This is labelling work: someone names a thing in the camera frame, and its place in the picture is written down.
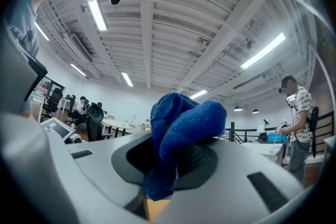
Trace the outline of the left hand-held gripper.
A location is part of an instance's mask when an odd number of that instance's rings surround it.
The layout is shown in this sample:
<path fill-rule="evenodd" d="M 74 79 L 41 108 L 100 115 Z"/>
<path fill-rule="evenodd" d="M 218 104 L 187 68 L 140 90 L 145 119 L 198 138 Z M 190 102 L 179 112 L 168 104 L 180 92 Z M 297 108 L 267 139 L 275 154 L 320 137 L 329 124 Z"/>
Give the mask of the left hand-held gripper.
<path fill-rule="evenodd" d="M 82 142 L 81 136 L 75 133 L 74 128 L 66 125 L 57 118 L 48 119 L 40 123 L 40 126 L 48 133 L 58 134 L 65 144 L 75 144 Z"/>

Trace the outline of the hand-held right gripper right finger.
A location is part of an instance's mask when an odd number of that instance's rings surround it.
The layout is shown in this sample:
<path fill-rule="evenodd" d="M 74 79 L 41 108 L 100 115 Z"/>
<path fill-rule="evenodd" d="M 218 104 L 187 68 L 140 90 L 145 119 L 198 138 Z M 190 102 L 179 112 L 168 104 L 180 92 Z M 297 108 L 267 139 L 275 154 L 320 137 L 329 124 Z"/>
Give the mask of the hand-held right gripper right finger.
<path fill-rule="evenodd" d="M 217 169 L 199 188 L 176 191 L 158 223 L 284 223 L 310 191 L 280 165 L 239 144 L 215 140 Z"/>

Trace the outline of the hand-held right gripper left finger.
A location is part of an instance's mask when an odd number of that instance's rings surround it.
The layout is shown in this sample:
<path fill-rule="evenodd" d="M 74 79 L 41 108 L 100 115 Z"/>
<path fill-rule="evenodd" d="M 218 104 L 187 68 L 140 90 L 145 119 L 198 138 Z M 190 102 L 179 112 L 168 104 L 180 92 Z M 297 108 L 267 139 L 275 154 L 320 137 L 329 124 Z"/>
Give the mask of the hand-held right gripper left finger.
<path fill-rule="evenodd" d="M 82 172 L 61 136 L 1 114 L 1 159 L 16 188 L 48 223 L 146 223 L 120 207 Z"/>

